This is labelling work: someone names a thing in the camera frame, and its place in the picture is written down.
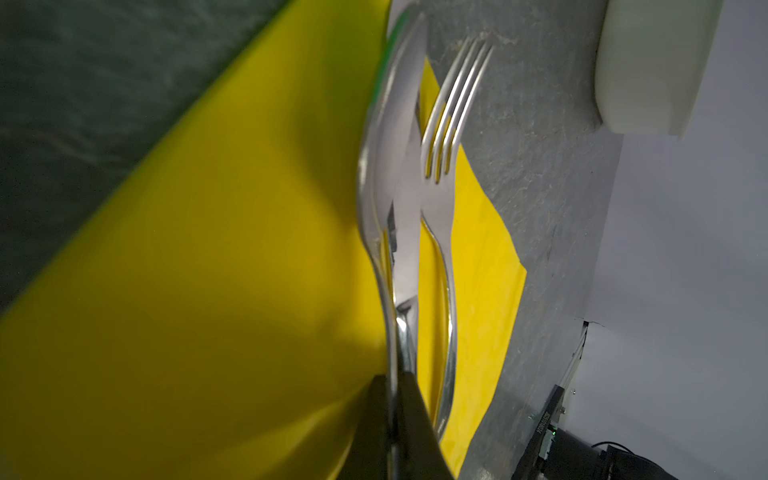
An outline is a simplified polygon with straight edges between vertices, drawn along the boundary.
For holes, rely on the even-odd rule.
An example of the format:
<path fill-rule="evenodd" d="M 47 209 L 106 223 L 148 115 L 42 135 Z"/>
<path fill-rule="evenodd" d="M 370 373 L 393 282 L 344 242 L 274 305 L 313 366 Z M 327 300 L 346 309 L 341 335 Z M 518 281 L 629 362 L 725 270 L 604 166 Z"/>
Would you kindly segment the yellow paper napkin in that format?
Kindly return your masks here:
<path fill-rule="evenodd" d="M 385 369 L 385 1 L 293 1 L 1 317 L 5 479 L 332 479 Z"/>

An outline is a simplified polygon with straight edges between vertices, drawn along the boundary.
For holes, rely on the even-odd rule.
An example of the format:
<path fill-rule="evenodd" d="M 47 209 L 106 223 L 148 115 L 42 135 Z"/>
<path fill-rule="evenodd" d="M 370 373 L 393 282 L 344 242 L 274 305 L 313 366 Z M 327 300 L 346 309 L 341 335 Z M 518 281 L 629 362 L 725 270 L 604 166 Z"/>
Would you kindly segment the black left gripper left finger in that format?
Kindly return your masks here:
<path fill-rule="evenodd" d="M 386 377 L 377 375 L 369 384 L 361 418 L 356 427 L 338 480 L 385 480 L 389 478 L 389 400 Z"/>

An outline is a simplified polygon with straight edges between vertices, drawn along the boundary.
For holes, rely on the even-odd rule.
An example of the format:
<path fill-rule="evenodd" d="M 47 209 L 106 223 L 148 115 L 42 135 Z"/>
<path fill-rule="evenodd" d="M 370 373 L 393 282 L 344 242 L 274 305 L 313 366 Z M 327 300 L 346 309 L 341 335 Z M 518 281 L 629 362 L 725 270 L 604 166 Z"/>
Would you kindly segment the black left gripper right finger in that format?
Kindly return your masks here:
<path fill-rule="evenodd" d="M 401 372 L 398 389 L 397 478 L 453 480 L 416 376 L 412 372 Z"/>

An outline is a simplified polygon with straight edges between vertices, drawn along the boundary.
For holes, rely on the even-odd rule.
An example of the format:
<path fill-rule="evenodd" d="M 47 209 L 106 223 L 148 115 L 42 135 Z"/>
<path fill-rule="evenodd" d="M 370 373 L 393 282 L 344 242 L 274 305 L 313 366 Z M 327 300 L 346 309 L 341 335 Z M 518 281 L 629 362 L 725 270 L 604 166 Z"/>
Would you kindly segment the silver spoon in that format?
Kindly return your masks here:
<path fill-rule="evenodd" d="M 385 321 L 389 479 L 405 476 L 397 418 L 399 376 L 417 369 L 420 193 L 415 109 L 426 40 L 427 20 L 418 4 L 393 2 L 357 167 L 358 229 Z"/>

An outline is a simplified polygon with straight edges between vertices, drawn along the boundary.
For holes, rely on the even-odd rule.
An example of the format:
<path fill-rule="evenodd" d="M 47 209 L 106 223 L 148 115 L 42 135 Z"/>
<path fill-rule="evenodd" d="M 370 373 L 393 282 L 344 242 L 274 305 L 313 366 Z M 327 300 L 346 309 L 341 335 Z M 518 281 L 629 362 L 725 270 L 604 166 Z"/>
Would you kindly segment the silver fork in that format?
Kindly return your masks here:
<path fill-rule="evenodd" d="M 442 439 L 451 415 L 458 360 L 458 316 L 452 259 L 457 157 L 469 112 L 487 69 L 493 46 L 468 38 L 461 46 L 422 130 L 421 217 L 439 252 L 445 276 L 447 350 L 435 433 Z"/>

